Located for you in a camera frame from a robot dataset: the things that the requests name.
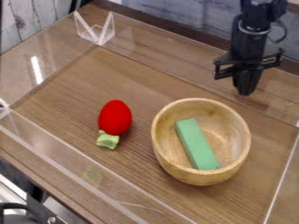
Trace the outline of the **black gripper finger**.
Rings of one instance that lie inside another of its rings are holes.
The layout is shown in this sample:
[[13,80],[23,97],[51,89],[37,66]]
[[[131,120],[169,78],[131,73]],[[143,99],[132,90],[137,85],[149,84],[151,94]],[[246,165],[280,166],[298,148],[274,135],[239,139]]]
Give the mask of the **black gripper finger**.
[[244,95],[251,95],[256,89],[260,77],[262,77],[263,69],[258,67],[254,70],[246,71],[246,89]]
[[238,90],[238,93],[240,95],[243,95],[243,72],[242,71],[238,71],[235,72],[234,74],[234,77],[232,77],[232,83],[234,83],[234,87],[236,88]]

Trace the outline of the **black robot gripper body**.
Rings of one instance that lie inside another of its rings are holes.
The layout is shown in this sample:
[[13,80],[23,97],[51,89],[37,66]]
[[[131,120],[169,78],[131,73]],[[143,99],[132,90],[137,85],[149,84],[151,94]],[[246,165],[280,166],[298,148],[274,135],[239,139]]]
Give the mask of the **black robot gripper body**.
[[264,69],[276,67],[286,50],[278,45],[267,44],[267,33],[234,30],[228,52],[214,60],[214,78],[223,79],[242,69],[262,65]]

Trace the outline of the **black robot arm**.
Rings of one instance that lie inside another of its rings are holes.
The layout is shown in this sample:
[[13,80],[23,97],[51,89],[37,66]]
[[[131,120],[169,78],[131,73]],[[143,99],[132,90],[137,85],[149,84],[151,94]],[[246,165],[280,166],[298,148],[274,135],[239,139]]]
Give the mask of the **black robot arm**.
[[[278,45],[287,36],[280,20],[286,0],[240,0],[240,13],[234,17],[228,52],[214,60],[214,79],[232,78],[240,95],[251,95],[263,71],[279,67],[284,49]],[[278,23],[284,35],[267,44],[271,24]]]

